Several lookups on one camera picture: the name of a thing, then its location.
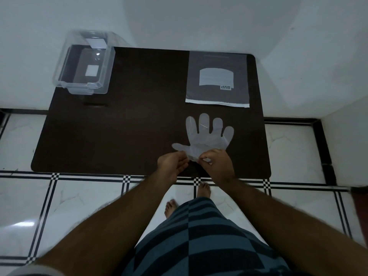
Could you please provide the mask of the person's left forearm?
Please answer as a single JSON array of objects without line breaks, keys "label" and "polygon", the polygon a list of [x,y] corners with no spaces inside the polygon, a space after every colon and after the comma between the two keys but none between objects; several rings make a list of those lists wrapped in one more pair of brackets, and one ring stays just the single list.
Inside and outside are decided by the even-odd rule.
[{"label": "person's left forearm", "polygon": [[35,264],[64,276],[109,276],[134,248],[176,175],[155,171],[131,191],[85,219]]}]

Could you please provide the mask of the person's foot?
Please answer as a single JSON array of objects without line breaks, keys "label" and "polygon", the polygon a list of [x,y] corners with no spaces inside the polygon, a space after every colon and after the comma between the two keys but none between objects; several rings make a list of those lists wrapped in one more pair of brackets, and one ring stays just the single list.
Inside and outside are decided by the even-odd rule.
[{"label": "person's foot", "polygon": [[166,219],[168,219],[177,208],[178,208],[178,204],[175,201],[175,199],[171,199],[170,201],[168,201],[166,203],[165,211],[164,211],[164,215]]},{"label": "person's foot", "polygon": [[211,189],[207,182],[201,182],[198,186],[197,198],[208,198],[210,199],[211,196]]}]

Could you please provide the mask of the clear plastic storage container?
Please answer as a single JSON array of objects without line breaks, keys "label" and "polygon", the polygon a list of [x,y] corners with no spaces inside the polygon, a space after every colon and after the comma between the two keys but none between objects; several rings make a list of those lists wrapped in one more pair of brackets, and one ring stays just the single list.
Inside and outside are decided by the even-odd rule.
[{"label": "clear plastic storage container", "polygon": [[69,31],[53,74],[53,84],[73,95],[106,94],[116,55],[113,36],[110,31]]}]

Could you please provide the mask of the person's left foot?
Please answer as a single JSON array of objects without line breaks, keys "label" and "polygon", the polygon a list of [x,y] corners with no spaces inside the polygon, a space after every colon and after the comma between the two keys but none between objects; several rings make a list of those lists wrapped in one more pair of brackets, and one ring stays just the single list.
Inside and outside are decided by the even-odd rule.
[{"label": "person's left foot", "polygon": [[166,219],[168,219],[177,208],[178,208],[178,204],[175,201],[175,199],[171,199],[170,201],[168,201],[166,203],[165,211],[164,211],[164,215]]}]

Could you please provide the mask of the person's right foot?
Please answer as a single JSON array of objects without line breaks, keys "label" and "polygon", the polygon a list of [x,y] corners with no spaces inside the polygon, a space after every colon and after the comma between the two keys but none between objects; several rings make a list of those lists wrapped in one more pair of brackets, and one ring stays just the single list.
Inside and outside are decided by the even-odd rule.
[{"label": "person's right foot", "polygon": [[211,196],[211,189],[207,182],[201,182],[198,186],[197,198],[208,198],[210,199]]}]

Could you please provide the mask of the person's left hand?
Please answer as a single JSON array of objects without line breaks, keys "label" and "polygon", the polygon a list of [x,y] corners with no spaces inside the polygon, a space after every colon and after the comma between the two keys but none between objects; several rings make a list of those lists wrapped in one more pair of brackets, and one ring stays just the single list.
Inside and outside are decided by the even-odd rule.
[{"label": "person's left hand", "polygon": [[172,163],[172,153],[165,154],[158,158],[157,176],[159,181],[165,185],[173,185],[177,181],[179,174],[174,172]]}]

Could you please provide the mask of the blue black striped shorts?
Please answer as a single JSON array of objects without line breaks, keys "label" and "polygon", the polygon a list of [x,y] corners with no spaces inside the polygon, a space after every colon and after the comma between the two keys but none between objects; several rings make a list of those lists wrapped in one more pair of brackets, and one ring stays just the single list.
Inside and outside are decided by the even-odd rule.
[{"label": "blue black striped shorts", "polygon": [[209,198],[180,205],[122,260],[119,276],[289,276],[286,261]]}]

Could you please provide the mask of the clear plastic bag white label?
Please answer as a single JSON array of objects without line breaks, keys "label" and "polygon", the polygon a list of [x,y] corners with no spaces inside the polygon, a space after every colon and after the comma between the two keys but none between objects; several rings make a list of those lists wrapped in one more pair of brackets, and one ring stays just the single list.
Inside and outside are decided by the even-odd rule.
[{"label": "clear plastic bag white label", "polygon": [[249,108],[247,55],[190,51],[186,102]]}]

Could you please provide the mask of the person's right hand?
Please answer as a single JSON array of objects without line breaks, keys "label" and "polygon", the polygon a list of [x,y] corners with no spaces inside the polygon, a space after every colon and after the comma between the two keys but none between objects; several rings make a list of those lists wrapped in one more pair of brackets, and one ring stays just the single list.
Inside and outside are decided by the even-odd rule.
[{"label": "person's right hand", "polygon": [[223,149],[219,149],[219,156],[212,165],[202,165],[212,181],[220,188],[226,188],[228,183],[236,179],[232,160]]}]

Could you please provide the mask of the reddish brown furniture edge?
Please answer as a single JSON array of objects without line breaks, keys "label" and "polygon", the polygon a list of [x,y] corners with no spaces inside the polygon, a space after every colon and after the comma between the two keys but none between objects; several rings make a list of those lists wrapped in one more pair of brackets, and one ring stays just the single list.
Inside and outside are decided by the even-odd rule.
[{"label": "reddish brown furniture edge", "polygon": [[360,223],[361,232],[366,247],[368,248],[368,186],[352,187],[351,195]]}]

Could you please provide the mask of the clear disposable plastic glove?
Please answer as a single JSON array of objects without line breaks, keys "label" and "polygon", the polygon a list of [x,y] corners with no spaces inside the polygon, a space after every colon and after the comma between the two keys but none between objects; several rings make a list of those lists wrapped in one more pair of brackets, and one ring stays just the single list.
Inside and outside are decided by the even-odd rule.
[{"label": "clear disposable plastic glove", "polygon": [[234,128],[227,126],[223,129],[223,120],[214,118],[210,132],[210,118],[206,113],[199,116],[196,122],[194,117],[186,118],[186,133],[190,145],[179,143],[172,144],[172,148],[177,151],[184,151],[190,161],[198,162],[199,156],[212,149],[226,150],[234,136]]}]

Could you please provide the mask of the person's right forearm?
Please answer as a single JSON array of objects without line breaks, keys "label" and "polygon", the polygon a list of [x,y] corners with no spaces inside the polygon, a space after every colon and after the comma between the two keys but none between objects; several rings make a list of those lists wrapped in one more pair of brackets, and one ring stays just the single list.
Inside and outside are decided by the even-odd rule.
[{"label": "person's right forearm", "polygon": [[335,228],[236,178],[213,181],[297,268],[313,276],[368,276],[368,249]]}]

